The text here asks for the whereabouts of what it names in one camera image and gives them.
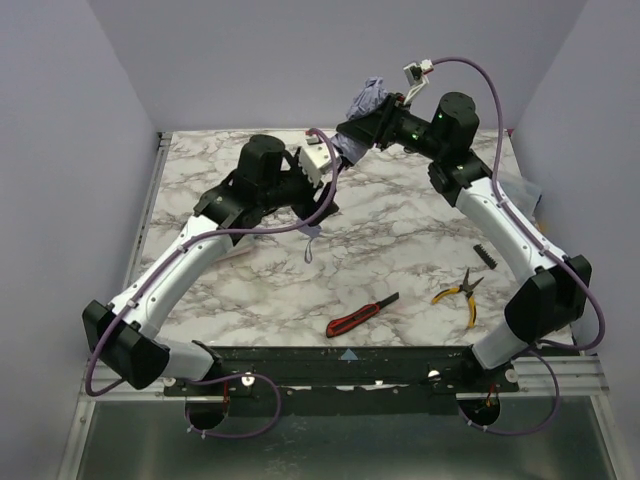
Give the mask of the small black comb part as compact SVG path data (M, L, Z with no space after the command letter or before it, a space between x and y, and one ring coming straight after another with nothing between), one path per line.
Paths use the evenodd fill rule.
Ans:
M494 270L497 267L497 261L483 245L476 244L473 246L473 250L490 270Z

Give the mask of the red black utility knife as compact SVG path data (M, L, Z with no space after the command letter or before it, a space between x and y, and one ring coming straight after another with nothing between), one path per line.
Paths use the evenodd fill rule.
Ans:
M370 318L376 316L387 306L397 301L399 297L399 293L396 292L383 300L366 304L349 315L331 320L326 326L325 336L327 338L336 338L353 330L368 321Z

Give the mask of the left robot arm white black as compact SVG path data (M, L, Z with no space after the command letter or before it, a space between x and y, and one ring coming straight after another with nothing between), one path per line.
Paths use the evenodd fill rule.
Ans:
M168 314L203 272L251 235L278 234L261 227L262 219L285 207L298 222L292 230L319 224L336 206L337 183L322 177L340 173L338 149L320 130L318 143L290 153L270 135L250 137L237 166L199 199L184 227L155 263L108 304L92 301L82 313L92 351L85 391L97 397L92 377L98 362L115 372L120 383L143 389L155 380L175 378L201 382L211 377L217 355L203 343L159 340Z

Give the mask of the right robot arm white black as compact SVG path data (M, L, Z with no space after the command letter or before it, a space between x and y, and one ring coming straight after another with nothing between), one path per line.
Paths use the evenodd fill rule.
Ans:
M592 273L584 256L568 257L547 241L494 185L493 171L471 148L478 126L474 101L449 92L430 121L411 114L391 94L374 111L337 127L364 147L398 144L429 159L432 187L480 229L511 269L519 288L501 323L470 347L466 363L473 373L504 365L580 318Z

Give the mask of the aluminium frame rail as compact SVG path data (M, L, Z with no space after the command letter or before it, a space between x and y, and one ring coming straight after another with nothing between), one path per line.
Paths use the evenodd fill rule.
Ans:
M558 386L560 395L565 397L591 397L607 395L610 392L604 369L597 356L549 356L547 365L541 361L523 357L514 362L517 373L516 391L509 391L507 387L498 388L502 398L542 398L551 397ZM162 380L153 382L150 386L136 390L128 384L122 384L115 389L99 396L102 402L125 401L177 401L183 396L168 396L165 394L165 383Z

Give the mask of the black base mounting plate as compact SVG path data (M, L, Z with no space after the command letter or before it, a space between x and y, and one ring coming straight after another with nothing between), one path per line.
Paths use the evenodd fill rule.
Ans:
M467 347L218 347L214 385L164 388L233 416L454 415L457 398L518 391L512 364L484 371Z

